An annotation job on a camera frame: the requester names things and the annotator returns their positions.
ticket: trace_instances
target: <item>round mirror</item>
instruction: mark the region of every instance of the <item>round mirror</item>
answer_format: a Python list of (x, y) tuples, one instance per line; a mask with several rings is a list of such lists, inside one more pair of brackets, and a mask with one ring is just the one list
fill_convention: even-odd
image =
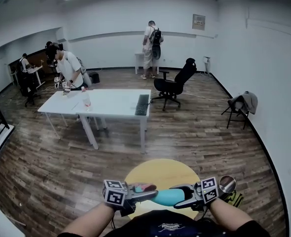
[(232, 176), (223, 176), (219, 181), (219, 187), (224, 193), (231, 193), (236, 188), (236, 181)]

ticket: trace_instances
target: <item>black shirt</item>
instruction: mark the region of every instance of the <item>black shirt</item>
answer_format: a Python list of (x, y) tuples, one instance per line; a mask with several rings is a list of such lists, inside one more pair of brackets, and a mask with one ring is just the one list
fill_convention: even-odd
[[(135, 217), (125, 226), (106, 237), (269, 237), (256, 221), (249, 221), (235, 232), (229, 232), (208, 218), (194, 221), (191, 218), (168, 210), (151, 211)], [(58, 237), (79, 237), (63, 233)]]

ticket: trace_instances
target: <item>black backpack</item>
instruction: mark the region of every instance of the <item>black backpack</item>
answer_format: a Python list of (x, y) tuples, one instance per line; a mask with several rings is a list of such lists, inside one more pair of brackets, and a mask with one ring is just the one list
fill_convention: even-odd
[(16, 71), (20, 71), (20, 72), (23, 71), (23, 64), (22, 64), (21, 59), (18, 60), (18, 63), (16, 65)]
[(150, 36), (150, 42), (153, 45), (161, 45), (161, 38), (162, 38), (162, 32), (158, 28), (157, 30), (154, 28), (154, 31), (152, 32)]

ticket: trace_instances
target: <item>keyboard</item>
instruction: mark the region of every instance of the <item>keyboard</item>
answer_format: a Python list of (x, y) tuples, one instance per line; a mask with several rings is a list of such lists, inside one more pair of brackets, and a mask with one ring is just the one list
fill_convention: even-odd
[(149, 95), (140, 95), (136, 106), (135, 115), (145, 116), (147, 113), (148, 105), (149, 105)]

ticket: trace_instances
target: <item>black office chair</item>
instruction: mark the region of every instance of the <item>black office chair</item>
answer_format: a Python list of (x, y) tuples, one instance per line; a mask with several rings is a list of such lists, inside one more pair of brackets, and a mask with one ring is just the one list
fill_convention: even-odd
[[(226, 126), (226, 129), (229, 128), (229, 124), (230, 124), (231, 121), (235, 121), (235, 122), (244, 122), (244, 126), (243, 126), (243, 130), (244, 130), (247, 118), (249, 116), (249, 111), (247, 111), (246, 113), (243, 113), (241, 110), (236, 110), (235, 109), (236, 102), (244, 102), (243, 96), (239, 96), (237, 99), (235, 99), (235, 101), (233, 101), (231, 99), (228, 100), (229, 107), (227, 109), (225, 109), (224, 112), (221, 113), (221, 115), (223, 115), (224, 113), (230, 113), (230, 117), (229, 117), (229, 121), (228, 121), (228, 125)], [(232, 113), (237, 114), (237, 116), (242, 114), (244, 116), (244, 120), (233, 120), (233, 119), (231, 119)]]
[(159, 96), (152, 98), (151, 103), (153, 103), (156, 99), (165, 99), (163, 111), (165, 111), (165, 106), (167, 100), (171, 100), (175, 103), (179, 104), (181, 107), (181, 103), (176, 100), (177, 95), (182, 94), (183, 87), (185, 82), (188, 81), (197, 71), (195, 60), (193, 58), (188, 58), (186, 60), (185, 66), (181, 69), (181, 71), (177, 74), (174, 81), (166, 80), (166, 74), (169, 73), (167, 71), (160, 71), (163, 73), (164, 79), (155, 79), (154, 87), (160, 91)]

